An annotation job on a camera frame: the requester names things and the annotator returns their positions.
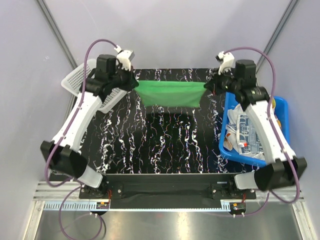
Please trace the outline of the green microfiber towel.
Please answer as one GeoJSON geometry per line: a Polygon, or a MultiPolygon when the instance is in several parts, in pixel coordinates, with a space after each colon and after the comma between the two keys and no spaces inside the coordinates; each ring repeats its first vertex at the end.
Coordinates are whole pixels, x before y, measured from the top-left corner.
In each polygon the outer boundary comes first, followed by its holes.
{"type": "Polygon", "coordinates": [[[140,80],[134,90],[146,106],[197,108],[205,93],[203,82],[140,80]]]}

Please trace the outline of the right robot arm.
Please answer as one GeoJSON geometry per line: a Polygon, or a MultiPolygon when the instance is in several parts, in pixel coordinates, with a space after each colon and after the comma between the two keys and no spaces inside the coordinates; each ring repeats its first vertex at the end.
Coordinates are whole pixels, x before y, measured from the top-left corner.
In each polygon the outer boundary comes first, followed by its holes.
{"type": "Polygon", "coordinates": [[[233,57],[218,57],[220,66],[213,70],[204,87],[215,94],[232,93],[247,114],[261,142],[266,166],[255,172],[240,173],[227,185],[228,195],[239,198],[245,190],[272,191],[296,186],[307,161],[296,156],[286,141],[272,110],[270,96],[262,86],[257,86],[256,64],[253,60],[235,61],[233,57]]]}

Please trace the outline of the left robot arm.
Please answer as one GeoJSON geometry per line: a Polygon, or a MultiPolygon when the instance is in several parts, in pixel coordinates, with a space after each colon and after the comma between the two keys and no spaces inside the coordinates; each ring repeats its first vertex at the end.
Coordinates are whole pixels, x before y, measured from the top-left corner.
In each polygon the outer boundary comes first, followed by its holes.
{"type": "Polygon", "coordinates": [[[44,176],[49,186],[58,187],[49,181],[48,171],[53,170],[89,187],[97,198],[108,193],[106,177],[88,165],[79,153],[80,143],[92,118],[114,89],[129,92],[139,85],[133,73],[133,57],[130,50],[122,50],[116,56],[101,54],[95,68],[90,73],[83,72],[76,105],[53,139],[43,141],[40,146],[46,161],[44,176]]]}

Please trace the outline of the white perforated plastic basket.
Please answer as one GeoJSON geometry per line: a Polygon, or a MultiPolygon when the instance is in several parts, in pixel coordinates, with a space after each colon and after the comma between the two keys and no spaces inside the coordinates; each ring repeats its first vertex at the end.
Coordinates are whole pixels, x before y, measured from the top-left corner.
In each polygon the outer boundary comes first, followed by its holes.
{"type": "MultiPolygon", "coordinates": [[[[86,76],[96,67],[96,60],[89,59],[86,65],[86,76]]],[[[62,81],[61,86],[74,96],[78,96],[84,79],[84,64],[82,63],[69,73],[62,81]]],[[[108,113],[128,92],[119,88],[113,88],[98,109],[100,112],[108,113]]]]}

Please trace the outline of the blue plastic bin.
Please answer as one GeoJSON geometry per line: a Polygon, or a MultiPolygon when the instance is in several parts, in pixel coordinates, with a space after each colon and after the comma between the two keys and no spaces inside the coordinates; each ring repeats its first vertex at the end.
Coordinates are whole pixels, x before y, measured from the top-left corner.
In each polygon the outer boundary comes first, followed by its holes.
{"type": "MultiPolygon", "coordinates": [[[[283,133],[283,136],[285,137],[288,144],[290,144],[290,121],[289,121],[289,106],[288,102],[279,96],[275,96],[275,110],[274,114],[277,116],[278,120],[281,123],[281,130],[283,133]]],[[[225,95],[225,104],[224,104],[224,112],[223,112],[223,118],[222,118],[222,127],[221,127],[221,134],[219,137],[219,150],[220,154],[223,158],[234,161],[242,164],[247,164],[255,167],[264,167],[266,165],[266,162],[261,159],[249,157],[246,155],[240,155],[237,153],[236,150],[227,150],[224,148],[224,138],[226,136],[226,126],[229,123],[228,118],[228,110],[233,110],[238,102],[236,101],[235,95],[233,93],[227,92],[225,95]]]]}

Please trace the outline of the blue white patterned towel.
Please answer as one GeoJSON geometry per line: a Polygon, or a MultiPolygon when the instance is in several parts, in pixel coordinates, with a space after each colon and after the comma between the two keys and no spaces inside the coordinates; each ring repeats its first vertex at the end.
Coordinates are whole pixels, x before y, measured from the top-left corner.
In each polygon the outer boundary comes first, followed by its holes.
{"type": "Polygon", "coordinates": [[[239,155],[265,160],[264,151],[256,129],[240,104],[227,111],[228,124],[223,147],[239,155]]]}

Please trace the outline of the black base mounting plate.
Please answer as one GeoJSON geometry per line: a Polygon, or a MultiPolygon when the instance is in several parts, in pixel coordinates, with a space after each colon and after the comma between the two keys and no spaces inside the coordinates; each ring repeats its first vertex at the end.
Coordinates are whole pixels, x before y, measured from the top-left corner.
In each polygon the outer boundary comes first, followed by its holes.
{"type": "Polygon", "coordinates": [[[103,190],[80,189],[79,198],[110,200],[112,210],[213,210],[222,200],[256,199],[251,189],[237,190],[233,173],[107,174],[103,190]]]}

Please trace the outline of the aluminium frame rail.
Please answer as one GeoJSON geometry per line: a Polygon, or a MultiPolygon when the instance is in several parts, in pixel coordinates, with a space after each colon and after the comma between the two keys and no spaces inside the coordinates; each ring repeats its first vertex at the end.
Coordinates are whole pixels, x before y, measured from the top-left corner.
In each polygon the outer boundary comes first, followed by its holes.
{"type": "Polygon", "coordinates": [[[110,193],[94,195],[86,187],[69,182],[57,188],[49,188],[44,182],[37,185],[33,201],[42,201],[49,211],[91,212],[248,212],[250,203],[266,201],[265,192],[248,190],[231,197],[222,187],[210,185],[204,191],[139,192],[116,183],[110,193]]]}

